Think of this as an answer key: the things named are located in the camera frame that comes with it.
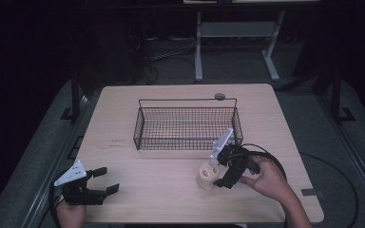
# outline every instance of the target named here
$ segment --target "metal frame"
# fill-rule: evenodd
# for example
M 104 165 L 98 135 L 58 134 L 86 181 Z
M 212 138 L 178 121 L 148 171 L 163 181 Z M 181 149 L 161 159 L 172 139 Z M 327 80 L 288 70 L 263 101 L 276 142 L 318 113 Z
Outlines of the metal frame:
M 285 10 L 281 10 L 275 22 L 203 22 L 201 12 L 198 11 L 195 80 L 197 82 L 203 80 L 201 58 L 202 37 L 270 37 L 271 43 L 266 50 L 262 51 L 262 57 L 272 81 L 278 81 L 279 75 L 271 57 L 279 35 L 284 13 Z
M 70 79 L 71 90 L 72 90 L 72 108 L 66 108 L 61 116 L 61 120 L 71 120 L 71 124 L 75 124 L 80 115 L 80 94 L 79 85 L 76 73 L 74 73 Z

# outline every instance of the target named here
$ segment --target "small object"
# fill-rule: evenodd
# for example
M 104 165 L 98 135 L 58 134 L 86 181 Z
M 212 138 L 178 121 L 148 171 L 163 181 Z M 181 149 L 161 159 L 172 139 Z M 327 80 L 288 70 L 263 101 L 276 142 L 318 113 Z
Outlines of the small object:
M 216 159 L 218 157 L 218 154 L 224 148 L 232 133 L 233 133 L 233 128 L 230 127 L 227 129 L 226 133 L 224 133 L 216 141 L 213 142 L 212 146 L 213 154 L 210 155 L 211 159 Z
M 314 188 L 301 189 L 301 193 L 303 197 L 316 196 L 317 191 Z
M 226 96 L 222 93 L 217 93 L 215 94 L 215 99 L 218 101 L 223 101 L 224 99 L 226 99 Z
M 219 178 L 220 170 L 218 165 L 211 161 L 204 161 L 197 176 L 197 184 L 203 190 L 213 188 L 213 182 Z

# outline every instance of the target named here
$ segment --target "black wire basket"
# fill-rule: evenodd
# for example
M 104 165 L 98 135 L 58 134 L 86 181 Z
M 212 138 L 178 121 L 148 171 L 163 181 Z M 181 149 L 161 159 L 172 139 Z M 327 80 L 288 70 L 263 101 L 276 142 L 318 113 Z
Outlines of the black wire basket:
M 212 150 L 213 142 L 229 128 L 233 134 L 227 143 L 241 144 L 236 104 L 237 99 L 141 99 L 133 137 L 136 148 Z

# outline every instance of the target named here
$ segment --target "table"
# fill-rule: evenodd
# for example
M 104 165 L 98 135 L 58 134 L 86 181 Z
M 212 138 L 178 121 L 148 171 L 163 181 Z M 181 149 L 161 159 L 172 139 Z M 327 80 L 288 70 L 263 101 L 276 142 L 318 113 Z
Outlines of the table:
M 269 85 L 136 85 L 103 89 L 87 128 L 77 160 L 85 168 L 107 167 L 106 175 L 92 179 L 90 189 L 104 190 L 115 183 L 120 191 L 103 205 L 88 206 L 87 222 L 119 223 L 244 223 L 281 222 L 280 205 L 250 187 L 202 190 L 196 183 L 207 150 L 137 150 L 133 134 L 138 100 L 213 98 L 223 93 L 237 98 L 244 143 L 255 143 L 272 153 L 285 168 L 288 181 L 312 222 L 323 220 L 316 196 L 296 144 Z

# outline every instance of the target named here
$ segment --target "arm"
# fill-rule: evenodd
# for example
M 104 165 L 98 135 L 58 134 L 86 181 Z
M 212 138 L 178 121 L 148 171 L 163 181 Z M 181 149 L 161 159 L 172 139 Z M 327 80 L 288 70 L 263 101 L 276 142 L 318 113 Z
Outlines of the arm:
M 56 211 L 61 228 L 83 227 L 86 217 L 85 205 L 70 205 L 63 200 L 58 205 Z
M 265 197 L 278 201 L 282 205 L 290 228 L 312 227 L 300 199 L 278 167 L 265 158 L 252 157 L 251 159 L 260 168 L 259 176 L 256 179 L 241 177 L 239 182 L 247 184 Z

